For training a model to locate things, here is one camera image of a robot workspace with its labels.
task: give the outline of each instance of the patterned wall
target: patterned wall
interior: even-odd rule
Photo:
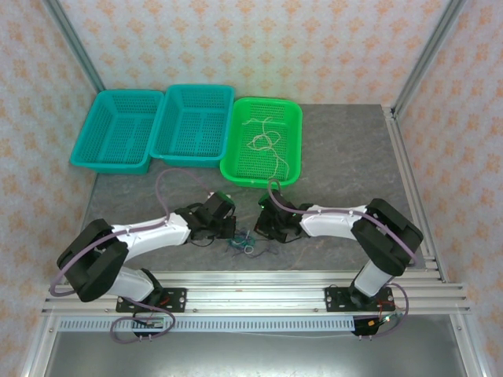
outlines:
[[[447,0],[63,0],[109,89],[391,105]]]
[[[468,0],[401,121],[453,281],[503,371],[503,2]]]
[[[20,374],[94,175],[68,158],[95,92],[40,0],[0,3],[0,375]]]

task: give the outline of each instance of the gray floor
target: gray floor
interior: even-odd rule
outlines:
[[[324,207],[351,207],[380,197],[411,218],[402,179],[378,105],[302,105],[303,170],[300,179],[284,190],[294,204],[316,203]],[[99,175],[90,201],[86,224],[104,218],[109,224],[130,224],[163,215],[154,184],[163,162],[152,161],[143,176]],[[230,194],[237,205],[238,227],[253,229],[259,216],[257,201],[266,192],[241,188],[227,181],[218,169],[191,169],[215,191]],[[184,174],[166,176],[162,192],[171,208],[203,201],[204,191]],[[333,237],[303,239],[280,245],[257,241],[257,258],[233,256],[226,242],[210,247],[186,244],[166,247],[128,263],[152,271],[243,270],[356,270],[368,260],[359,245]]]
[[[46,377],[466,375],[448,316],[408,317],[399,331],[371,342],[344,333],[291,335],[301,337],[173,333],[125,346],[108,333],[60,333]]]

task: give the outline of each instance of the wallpaper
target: wallpaper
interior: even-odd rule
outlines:
[[[95,92],[39,0],[0,2],[0,375],[18,376],[94,175],[68,159]]]
[[[395,102],[448,0],[62,0],[108,89]]]
[[[468,0],[401,119],[452,281],[503,371],[503,2]]]

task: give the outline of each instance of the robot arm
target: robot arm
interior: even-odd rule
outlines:
[[[92,221],[58,258],[63,269],[81,250],[96,240],[116,234],[110,240],[83,255],[65,273],[83,302],[104,294],[146,301],[155,306],[162,299],[162,287],[146,269],[132,270],[124,262],[160,247],[182,245],[188,240],[232,238],[236,228],[235,205],[222,192],[212,194],[206,203],[195,203],[158,218],[132,225],[109,225]]]
[[[401,276],[411,259],[400,244],[376,227],[375,222],[391,230],[409,252],[415,253],[423,240],[421,231],[382,199],[354,208],[324,208],[313,204],[296,208],[279,191],[272,190],[271,194],[259,201],[263,211],[255,231],[262,236],[281,243],[288,242],[289,236],[335,236],[360,243],[370,260],[348,289],[348,299],[360,310],[375,304],[380,289],[395,276]]]

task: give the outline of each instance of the black mounting plate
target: black mounting plate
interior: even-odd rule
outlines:
[[[169,297],[163,305],[159,305],[161,309],[165,309],[172,313],[184,313],[185,304],[187,303],[187,289],[186,288],[163,288],[163,298]],[[117,313],[150,313],[152,310],[141,308],[125,298],[119,297],[116,305]]]
[[[393,312],[395,311],[395,304],[392,305],[388,302],[395,302],[394,300],[391,288],[383,287],[377,292],[372,304],[364,309],[359,309],[350,300],[349,287],[325,288],[325,305],[327,307],[327,312],[379,312],[379,301],[385,302],[383,304],[384,312]]]

